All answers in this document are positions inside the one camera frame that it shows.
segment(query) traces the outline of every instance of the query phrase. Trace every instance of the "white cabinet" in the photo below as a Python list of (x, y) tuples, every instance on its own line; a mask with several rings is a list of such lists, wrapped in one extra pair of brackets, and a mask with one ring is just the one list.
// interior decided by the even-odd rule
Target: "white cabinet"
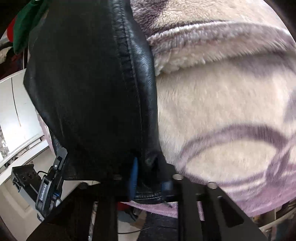
[(0, 157), (0, 167), (43, 135), (35, 108), (23, 86), (25, 70), (0, 80), (0, 129), (9, 153)]

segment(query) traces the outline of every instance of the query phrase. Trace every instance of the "red cloth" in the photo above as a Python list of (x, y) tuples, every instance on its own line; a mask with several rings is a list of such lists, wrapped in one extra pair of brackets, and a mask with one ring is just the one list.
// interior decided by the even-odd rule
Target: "red cloth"
[(122, 202), (118, 202), (117, 203), (117, 210), (118, 211), (124, 211), (124, 210), (130, 209), (130, 208), (131, 208), (131, 206), (130, 205), (127, 205), (125, 203), (122, 203)]
[(15, 18), (11, 21), (7, 28), (7, 38), (11, 43), (13, 42), (13, 26), (15, 24)]
[(0, 80), (22, 69), (22, 53), (14, 55), (11, 49), (4, 63), (0, 64)]

